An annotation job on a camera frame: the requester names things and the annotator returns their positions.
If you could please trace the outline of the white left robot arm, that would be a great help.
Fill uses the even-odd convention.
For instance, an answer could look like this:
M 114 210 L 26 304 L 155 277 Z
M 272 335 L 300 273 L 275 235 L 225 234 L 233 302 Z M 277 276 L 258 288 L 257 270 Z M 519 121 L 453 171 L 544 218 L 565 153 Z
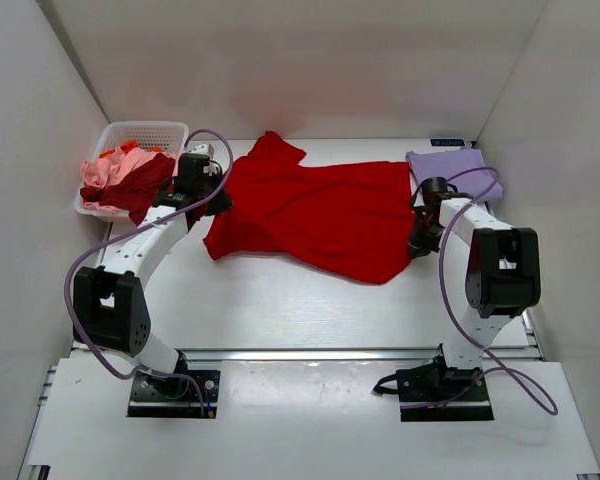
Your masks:
M 179 366 L 181 354 L 152 332 L 144 288 L 197 221 L 232 207 L 225 183 L 209 144 L 184 152 L 177 175 L 158 188 L 139 231 L 119 240 L 97 267 L 80 268 L 73 280 L 74 338 L 154 374 L 154 385 L 168 398 L 186 392 L 189 373 Z

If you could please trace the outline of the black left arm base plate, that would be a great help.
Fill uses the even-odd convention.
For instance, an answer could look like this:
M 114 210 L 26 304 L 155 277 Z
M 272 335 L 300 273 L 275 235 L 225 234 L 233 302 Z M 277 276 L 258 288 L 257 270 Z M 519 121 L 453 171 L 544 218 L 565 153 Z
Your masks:
M 131 385 L 127 416 L 131 418 L 215 419 L 217 417 L 220 370 L 190 370 L 201 396 L 187 380 L 167 379 L 138 373 Z

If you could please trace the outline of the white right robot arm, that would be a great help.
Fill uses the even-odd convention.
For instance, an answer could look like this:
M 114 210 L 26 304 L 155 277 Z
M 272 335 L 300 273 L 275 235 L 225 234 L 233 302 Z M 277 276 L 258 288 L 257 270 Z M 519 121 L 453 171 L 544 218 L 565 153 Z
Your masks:
M 411 198 L 415 213 L 408 251 L 411 258 L 442 254 L 452 236 L 469 247 L 465 275 L 467 307 L 454 321 L 458 333 L 440 347 L 442 366 L 428 376 L 429 391 L 451 400 L 464 376 L 479 371 L 490 347 L 513 318 L 541 295 L 537 233 L 496 219 L 467 193 L 442 177 L 424 180 Z

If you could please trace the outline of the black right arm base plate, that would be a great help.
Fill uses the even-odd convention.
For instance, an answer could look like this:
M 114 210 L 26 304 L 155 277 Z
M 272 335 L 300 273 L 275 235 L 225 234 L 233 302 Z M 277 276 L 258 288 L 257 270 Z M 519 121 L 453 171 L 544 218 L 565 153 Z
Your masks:
M 448 370 L 437 364 L 399 369 L 377 381 L 375 395 L 396 395 L 402 423 L 486 422 L 494 413 L 479 369 Z

